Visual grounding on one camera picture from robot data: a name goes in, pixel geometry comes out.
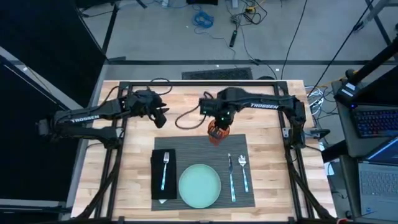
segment knife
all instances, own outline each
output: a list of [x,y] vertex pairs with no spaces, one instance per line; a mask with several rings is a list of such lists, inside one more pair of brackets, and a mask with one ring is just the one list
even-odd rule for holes
[[231,154],[228,153],[228,162],[229,162],[229,183],[231,186],[231,198],[232,201],[235,202],[236,198],[235,198],[235,188],[234,188],[234,181],[232,179],[232,160],[231,160]]

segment gray floor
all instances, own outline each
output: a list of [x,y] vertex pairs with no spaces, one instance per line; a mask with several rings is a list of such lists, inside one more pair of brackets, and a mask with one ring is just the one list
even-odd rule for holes
[[[182,6],[185,1],[171,1],[173,6]],[[202,9],[214,16],[214,26],[206,32],[213,37],[223,37],[229,42],[234,25],[229,21],[226,3],[220,0],[219,6],[202,6]],[[304,0],[283,0],[283,7],[278,0],[268,0],[265,4],[268,16],[258,26],[244,27],[246,47],[254,58],[284,60],[295,28],[298,24]],[[359,16],[366,8],[364,0],[308,0],[307,8],[300,30],[291,48],[290,60],[331,60],[339,46],[348,35]],[[97,14],[110,11],[110,5],[98,6],[87,13]],[[396,36],[394,30],[398,22],[396,7],[385,8],[379,17],[389,34],[390,39]],[[207,34],[194,33],[192,17],[196,11],[188,6],[183,9],[162,8],[159,4],[149,4],[141,8],[135,1],[121,2],[107,56],[108,58],[125,56],[129,60],[199,60],[199,59],[232,59],[233,51],[224,40],[214,40]],[[109,24],[110,14],[85,19],[96,40],[102,45]],[[379,53],[386,43],[374,21],[363,30],[351,36],[337,60],[368,60]],[[235,46],[235,59],[248,59],[244,49],[242,30],[238,30]],[[266,66],[251,67],[254,78],[272,73]],[[282,66],[271,65],[280,77]],[[182,72],[233,68],[232,65],[176,65],[176,66],[109,66],[108,80],[150,80],[164,77],[171,80],[181,79]],[[332,66],[321,83],[336,80],[344,75],[345,70],[357,69],[360,66]],[[379,77],[391,69],[381,66],[367,81]],[[284,79],[304,80],[306,85],[314,85],[324,71],[325,66],[286,66]],[[323,109],[331,111],[334,103],[325,102]],[[338,116],[329,116],[320,120],[323,128],[331,130],[327,136],[330,144],[344,139]],[[346,192],[341,177],[330,176],[331,187],[341,194],[333,194],[339,217],[344,217],[349,210]]]

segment fork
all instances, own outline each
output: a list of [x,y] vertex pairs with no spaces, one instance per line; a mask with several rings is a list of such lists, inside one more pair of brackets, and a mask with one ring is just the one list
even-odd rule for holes
[[244,171],[244,165],[246,165],[246,158],[244,155],[240,155],[238,158],[239,164],[242,166],[242,172],[243,172],[243,180],[244,180],[244,191],[247,193],[249,192],[249,187],[248,187],[248,180],[246,179],[246,173]]
[[160,187],[161,190],[164,190],[164,185],[166,184],[166,169],[167,169],[167,164],[169,163],[169,157],[170,153],[165,152],[163,157],[164,168],[163,168],[162,186]]

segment keyboard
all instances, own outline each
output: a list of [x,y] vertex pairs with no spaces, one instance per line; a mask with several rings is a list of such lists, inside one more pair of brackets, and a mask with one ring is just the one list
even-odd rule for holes
[[398,197],[398,174],[361,171],[363,195]]
[[360,138],[398,135],[398,110],[353,111],[352,115]]

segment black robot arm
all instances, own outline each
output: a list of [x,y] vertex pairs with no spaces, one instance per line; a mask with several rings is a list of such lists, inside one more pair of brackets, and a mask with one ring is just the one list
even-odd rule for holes
[[248,93],[242,88],[228,87],[214,98],[200,98],[200,114],[215,117],[215,128],[209,127],[209,136],[224,138],[223,130],[233,123],[235,113],[244,108],[257,108],[282,111],[290,123],[288,143],[292,147],[303,148],[305,138],[303,126],[306,121],[304,104],[295,96],[274,96]]
[[40,120],[39,134],[58,138],[97,139],[106,148],[115,148],[121,144],[121,128],[105,127],[102,129],[86,128],[84,123],[96,119],[121,119],[125,117],[148,115],[158,128],[161,128],[168,108],[161,97],[152,90],[138,90],[114,100],[104,101],[99,106],[69,111],[57,111],[53,116]]

